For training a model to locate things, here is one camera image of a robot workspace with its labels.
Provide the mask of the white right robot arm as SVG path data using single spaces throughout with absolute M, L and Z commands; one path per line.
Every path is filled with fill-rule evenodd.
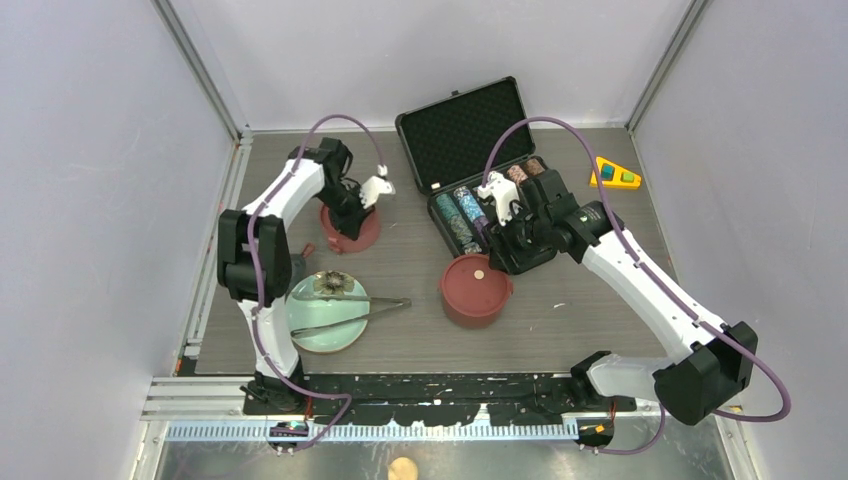
M 516 184 L 498 172 L 474 190 L 496 217 L 486 227 L 490 264 L 534 249 L 569 255 L 609 285 L 648 326 L 665 354 L 629 358 L 599 351 L 571 369 L 571 397 L 596 410 L 610 397 L 657 402 L 695 425 L 750 383 L 758 337 L 703 308 L 637 245 L 600 201 L 579 205 L 555 170 Z

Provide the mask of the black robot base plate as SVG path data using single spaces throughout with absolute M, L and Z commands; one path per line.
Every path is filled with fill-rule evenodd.
M 495 426 L 553 425 L 566 413 L 633 412 L 629 397 L 600 397 L 553 373 L 312 374 L 296 392 L 256 374 L 241 386 L 247 415 L 307 414 L 320 425 L 468 425 L 486 411 Z M 306 391 L 313 396 L 307 397 Z

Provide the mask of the round beige object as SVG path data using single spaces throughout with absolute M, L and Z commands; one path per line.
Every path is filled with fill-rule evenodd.
M 398 457 L 388 465 L 389 480 L 418 480 L 419 469 L 415 461 L 408 457 Z

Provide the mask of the black poker chip case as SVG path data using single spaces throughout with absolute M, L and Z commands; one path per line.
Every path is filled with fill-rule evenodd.
M 556 254 L 508 239 L 493 201 L 477 194 L 496 141 L 525 116 L 518 82 L 508 76 L 455 91 L 395 119 L 416 187 L 451 255 L 487 255 L 510 275 L 538 267 Z

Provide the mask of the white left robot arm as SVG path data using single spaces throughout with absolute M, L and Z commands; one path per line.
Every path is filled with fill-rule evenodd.
M 395 192 L 383 159 L 363 183 L 349 178 L 352 162 L 352 152 L 336 138 L 324 137 L 316 147 L 300 145 L 259 197 L 218 217 L 217 281 L 244 314 L 256 356 L 254 377 L 244 391 L 284 414 L 298 412 L 312 395 L 302 383 L 300 355 L 288 327 L 293 264 L 287 230 L 318 199 L 334 230 L 357 240 L 379 197 Z

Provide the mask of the metal tongs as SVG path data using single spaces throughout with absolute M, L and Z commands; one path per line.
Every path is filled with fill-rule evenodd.
M 412 300 L 406 297 L 375 297 L 375 296 L 351 296 L 351 295 L 327 295 L 327 296 L 295 296 L 296 300 L 323 302 L 330 305 L 330 309 L 320 309 L 319 312 L 329 320 L 321 320 L 318 325 L 295 328 L 291 331 L 292 338 L 313 336 L 324 330 L 357 323 L 370 321 L 391 315 L 395 310 L 403 310 L 412 306 Z M 367 311 L 358 314 L 349 314 L 346 304 L 363 304 Z

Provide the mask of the light green ceramic plate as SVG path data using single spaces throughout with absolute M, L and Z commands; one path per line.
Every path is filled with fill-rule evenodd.
M 364 333 L 370 304 L 339 300 L 341 296 L 365 297 L 366 291 L 353 276 L 339 271 L 318 272 L 293 287 L 286 306 L 288 328 L 298 347 L 312 353 L 335 353 Z

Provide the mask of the yellow triangular toy block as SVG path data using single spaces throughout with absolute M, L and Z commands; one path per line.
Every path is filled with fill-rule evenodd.
M 642 185 L 642 177 L 632 170 L 624 168 L 601 156 L 595 158 L 595 163 L 604 188 L 638 190 Z M 595 172 L 592 172 L 590 174 L 589 185 L 596 188 L 599 178 Z

